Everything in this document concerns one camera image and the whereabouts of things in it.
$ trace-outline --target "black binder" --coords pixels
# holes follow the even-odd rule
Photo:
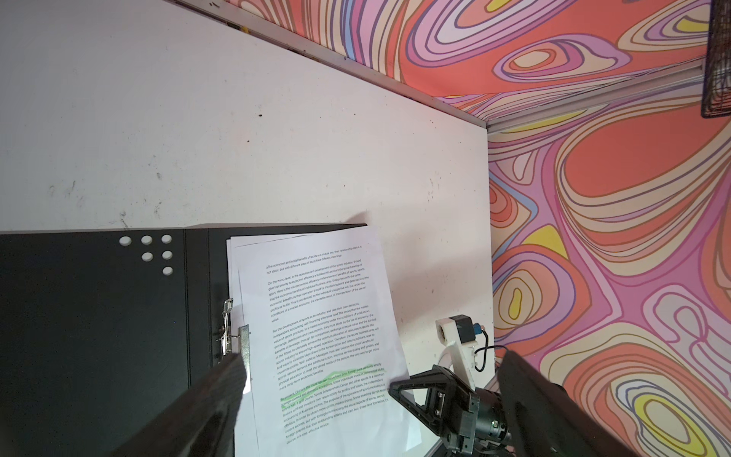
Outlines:
[[[0,235],[0,454],[107,454],[201,378],[221,357],[228,238],[360,225]]]

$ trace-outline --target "black cable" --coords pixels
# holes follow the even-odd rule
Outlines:
[[[482,355],[482,368],[477,368],[477,364],[474,364],[474,369],[476,369],[479,373],[482,373],[485,370],[485,365],[488,363],[488,343],[490,342],[488,340],[488,333],[483,330],[482,334],[485,335],[485,347],[481,347],[478,350],[474,351],[475,355],[477,355],[479,351],[485,351],[485,353]]]
[[[482,334],[485,335],[485,347],[481,347],[478,350],[474,351],[474,354],[477,355],[479,351],[485,351],[484,354],[482,354],[482,368],[477,368],[477,364],[474,364],[474,369],[477,370],[477,372],[482,373],[485,370],[485,365],[488,364],[488,349],[504,349],[508,350],[507,347],[503,346],[502,344],[494,344],[492,346],[488,346],[489,338],[488,333],[484,330],[482,331]]]

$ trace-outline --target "paper sheet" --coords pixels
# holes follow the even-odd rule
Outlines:
[[[292,238],[299,235],[256,235],[256,236],[237,236],[226,240],[226,249],[228,252],[228,271],[229,271],[229,297],[233,299],[233,309],[231,310],[231,334],[238,335],[238,329],[246,323],[243,320],[243,311],[241,308],[241,291],[238,283],[238,270],[232,256],[232,249],[239,246],[249,244],[265,243],[267,241],[281,240],[284,238]],[[255,427],[254,416],[254,399],[251,394],[251,378],[247,371],[247,386],[244,389],[241,405],[236,415],[236,425],[234,428],[234,450],[236,457],[259,457],[259,443],[257,441],[257,430]]]
[[[268,455],[401,455],[410,415],[386,388],[407,376],[406,361],[374,230],[235,244],[258,447]]]

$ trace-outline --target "document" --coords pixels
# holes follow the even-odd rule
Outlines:
[[[238,335],[238,329],[245,325],[243,320],[243,310],[241,306],[241,292],[238,283],[238,269],[232,255],[232,250],[239,246],[249,244],[265,243],[268,241],[276,241],[284,238],[293,238],[301,235],[255,235],[255,236],[238,236],[226,240],[228,271],[229,271],[229,297],[233,299],[233,309],[231,310],[231,334]],[[238,348],[233,348],[234,352],[238,352]],[[257,441],[256,418],[254,416],[254,399],[251,395],[251,370],[246,367],[246,387],[243,390],[243,397],[238,408],[236,416],[236,425],[234,427],[234,448],[236,457],[259,457],[259,444]],[[412,441],[414,432],[409,429],[409,441]]]
[[[402,455],[411,416],[387,388],[408,372],[374,229],[236,239],[259,454]]]

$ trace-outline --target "metal clip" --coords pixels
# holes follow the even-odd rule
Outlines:
[[[224,302],[224,325],[221,327],[221,358],[223,358],[231,349],[231,310],[233,309],[233,298],[229,298]]]
[[[251,352],[249,350],[249,324],[238,328],[239,353],[243,359],[243,366],[246,368],[246,387],[244,393],[251,392]]]

